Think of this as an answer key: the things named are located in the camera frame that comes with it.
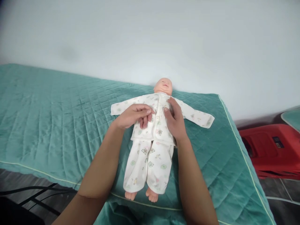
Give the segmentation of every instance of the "pajama pant leg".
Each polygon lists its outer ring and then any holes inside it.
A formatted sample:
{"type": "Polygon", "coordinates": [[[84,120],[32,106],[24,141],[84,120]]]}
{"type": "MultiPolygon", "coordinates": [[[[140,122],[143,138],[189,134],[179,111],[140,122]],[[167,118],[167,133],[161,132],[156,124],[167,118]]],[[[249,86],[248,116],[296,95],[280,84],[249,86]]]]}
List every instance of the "pajama pant leg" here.
{"type": "Polygon", "coordinates": [[[173,145],[153,141],[148,158],[147,184],[157,194],[164,194],[166,191],[173,152],[173,145]]]}
{"type": "Polygon", "coordinates": [[[128,157],[123,188],[133,193],[141,190],[147,177],[147,158],[151,141],[134,140],[128,157]]]}

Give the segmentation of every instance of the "human hand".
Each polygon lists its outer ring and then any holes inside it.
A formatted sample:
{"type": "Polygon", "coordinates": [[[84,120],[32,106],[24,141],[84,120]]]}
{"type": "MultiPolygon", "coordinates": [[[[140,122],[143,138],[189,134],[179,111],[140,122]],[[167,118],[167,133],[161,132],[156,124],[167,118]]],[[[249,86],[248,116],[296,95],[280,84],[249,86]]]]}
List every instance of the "human hand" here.
{"type": "Polygon", "coordinates": [[[113,123],[119,128],[126,129],[133,125],[136,121],[140,122],[141,129],[146,128],[148,122],[154,114],[153,109],[146,104],[133,104],[122,112],[113,123]]]}
{"type": "Polygon", "coordinates": [[[184,118],[181,112],[181,107],[175,101],[174,98],[170,97],[168,102],[173,107],[173,114],[168,108],[164,108],[164,114],[167,120],[167,126],[170,133],[174,136],[176,141],[182,138],[186,138],[187,132],[185,130],[184,118]]]}

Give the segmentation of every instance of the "mattress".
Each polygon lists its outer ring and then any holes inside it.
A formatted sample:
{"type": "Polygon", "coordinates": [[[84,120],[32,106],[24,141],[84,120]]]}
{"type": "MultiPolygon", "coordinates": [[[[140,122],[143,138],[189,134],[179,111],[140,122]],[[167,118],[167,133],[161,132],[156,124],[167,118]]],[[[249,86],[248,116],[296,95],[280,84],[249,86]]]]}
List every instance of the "mattress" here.
{"type": "Polygon", "coordinates": [[[281,118],[296,131],[300,132],[300,108],[282,113],[281,118]]]}
{"type": "MultiPolygon", "coordinates": [[[[152,92],[151,86],[17,64],[2,65],[0,167],[78,190],[116,118],[110,115],[111,105],[152,92]]],[[[187,120],[185,124],[220,224],[275,224],[245,146],[220,96],[181,91],[174,91],[173,96],[215,117],[210,129],[187,120]]],[[[147,224],[165,220],[184,224],[177,151],[166,193],[157,203],[145,196],[147,185],[133,202],[124,198],[123,179],[132,131],[131,127],[124,134],[107,204],[128,206],[135,217],[147,224]]],[[[95,224],[104,216],[103,210],[95,224]]]]}

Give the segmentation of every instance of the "red stool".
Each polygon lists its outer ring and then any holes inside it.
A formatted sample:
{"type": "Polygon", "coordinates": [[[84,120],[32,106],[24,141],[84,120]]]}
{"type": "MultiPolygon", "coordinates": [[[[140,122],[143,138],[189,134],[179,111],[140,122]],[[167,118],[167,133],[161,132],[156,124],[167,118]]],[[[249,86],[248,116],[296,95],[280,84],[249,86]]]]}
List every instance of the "red stool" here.
{"type": "Polygon", "coordinates": [[[259,178],[300,180],[300,133],[285,124],[239,131],[259,178]]]}

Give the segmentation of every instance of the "white baby pajamas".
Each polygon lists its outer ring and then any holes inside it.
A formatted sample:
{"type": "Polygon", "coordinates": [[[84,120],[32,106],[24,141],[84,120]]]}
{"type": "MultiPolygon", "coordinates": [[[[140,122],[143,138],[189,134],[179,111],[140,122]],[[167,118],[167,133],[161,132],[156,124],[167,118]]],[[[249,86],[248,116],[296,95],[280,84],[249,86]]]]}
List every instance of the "white baby pajamas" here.
{"type": "MultiPolygon", "coordinates": [[[[120,115],[132,104],[147,104],[153,108],[155,115],[148,122],[147,128],[141,129],[137,121],[131,136],[132,148],[128,157],[123,188],[133,193],[141,190],[145,182],[157,194],[164,194],[172,165],[175,141],[167,128],[163,109],[170,108],[165,93],[154,93],[135,97],[113,104],[111,115],[120,115]]],[[[214,117],[198,111],[175,98],[180,105],[183,117],[203,127],[210,128],[214,117]]]]}

